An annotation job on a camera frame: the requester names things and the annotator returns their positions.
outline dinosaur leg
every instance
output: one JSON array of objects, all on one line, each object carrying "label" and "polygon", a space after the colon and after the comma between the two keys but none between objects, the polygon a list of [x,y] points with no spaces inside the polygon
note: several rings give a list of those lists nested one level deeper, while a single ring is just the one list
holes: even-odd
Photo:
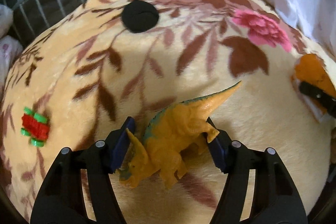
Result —
[{"label": "dinosaur leg", "polygon": [[197,146],[198,146],[198,154],[199,155],[201,155],[203,152],[205,152],[208,148],[208,145],[207,145],[206,140],[203,137],[202,133],[196,138],[195,144],[197,144]]},{"label": "dinosaur leg", "polygon": [[208,134],[207,141],[211,142],[214,138],[217,137],[219,131],[212,127],[209,123],[201,119],[195,119],[193,122],[194,132],[197,135],[200,135],[202,132],[206,132]]},{"label": "dinosaur leg", "polygon": [[188,172],[187,166],[183,160],[181,160],[180,166],[177,169],[177,177],[181,179]]},{"label": "dinosaur leg", "polygon": [[165,155],[161,157],[160,177],[167,189],[170,189],[177,182],[175,172],[180,169],[181,161],[181,155],[173,150],[166,151]]}]

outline floral blanket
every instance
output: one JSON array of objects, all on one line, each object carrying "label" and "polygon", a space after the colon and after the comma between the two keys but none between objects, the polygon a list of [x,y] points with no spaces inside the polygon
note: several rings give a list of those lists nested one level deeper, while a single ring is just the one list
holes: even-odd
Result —
[{"label": "floral blanket", "polygon": [[[89,147],[136,120],[136,136],[162,108],[242,87],[212,115],[218,128],[252,149],[274,147],[288,168],[307,213],[325,184],[332,124],[317,123],[291,84],[295,61],[320,46],[282,22],[263,0],[145,0],[160,13],[158,24],[134,34],[120,15],[132,0],[88,0],[42,33],[8,75],[1,109],[1,185],[30,219],[39,187],[61,148]],[[23,108],[50,119],[46,145],[20,134]],[[189,172],[171,190],[154,175],[135,189],[111,175],[128,223],[208,223],[226,175],[210,154],[183,152]],[[253,196],[254,173],[242,219]],[[86,174],[83,193],[94,219]]]}]

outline dinosaur head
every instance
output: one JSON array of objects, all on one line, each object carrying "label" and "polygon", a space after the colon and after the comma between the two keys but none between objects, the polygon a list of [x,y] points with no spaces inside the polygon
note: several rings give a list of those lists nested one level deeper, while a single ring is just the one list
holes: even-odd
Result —
[{"label": "dinosaur head", "polygon": [[133,144],[133,158],[126,170],[119,170],[119,181],[131,188],[138,186],[139,181],[152,175],[150,173],[150,160],[144,146],[128,129],[127,135]]}]

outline red and green toy car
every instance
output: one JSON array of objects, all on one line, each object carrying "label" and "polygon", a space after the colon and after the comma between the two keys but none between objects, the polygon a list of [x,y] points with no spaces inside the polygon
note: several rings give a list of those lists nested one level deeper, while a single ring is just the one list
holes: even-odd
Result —
[{"label": "red and green toy car", "polygon": [[30,143],[37,147],[43,147],[48,138],[49,126],[48,119],[38,113],[35,113],[30,108],[24,108],[22,116],[21,134],[31,137]]}]

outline dinosaur tail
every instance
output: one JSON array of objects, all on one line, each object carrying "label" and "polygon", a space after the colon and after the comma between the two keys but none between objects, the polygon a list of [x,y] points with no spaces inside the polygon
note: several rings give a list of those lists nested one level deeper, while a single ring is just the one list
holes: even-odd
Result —
[{"label": "dinosaur tail", "polygon": [[197,110],[200,112],[199,115],[202,118],[207,119],[210,114],[214,112],[215,109],[223,102],[225,102],[225,100],[229,98],[240,86],[241,81],[226,90],[189,100],[189,103],[195,103]]}]

